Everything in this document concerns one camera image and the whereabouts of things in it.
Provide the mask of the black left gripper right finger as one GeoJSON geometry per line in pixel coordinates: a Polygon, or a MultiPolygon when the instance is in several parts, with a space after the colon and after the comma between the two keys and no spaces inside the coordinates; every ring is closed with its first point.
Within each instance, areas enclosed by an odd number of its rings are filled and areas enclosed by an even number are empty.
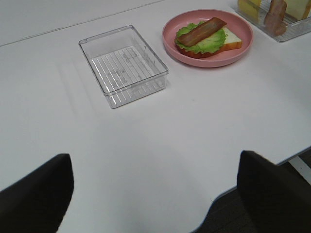
{"type": "Polygon", "coordinates": [[[237,190],[257,232],[311,231],[310,185],[254,151],[241,152],[237,190]]]}

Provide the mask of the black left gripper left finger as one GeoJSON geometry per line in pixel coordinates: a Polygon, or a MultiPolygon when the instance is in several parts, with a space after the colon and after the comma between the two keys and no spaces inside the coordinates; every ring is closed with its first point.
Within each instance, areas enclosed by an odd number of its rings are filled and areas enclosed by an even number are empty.
{"type": "Polygon", "coordinates": [[[70,155],[58,154],[0,192],[0,231],[57,232],[73,190],[70,155]]]}

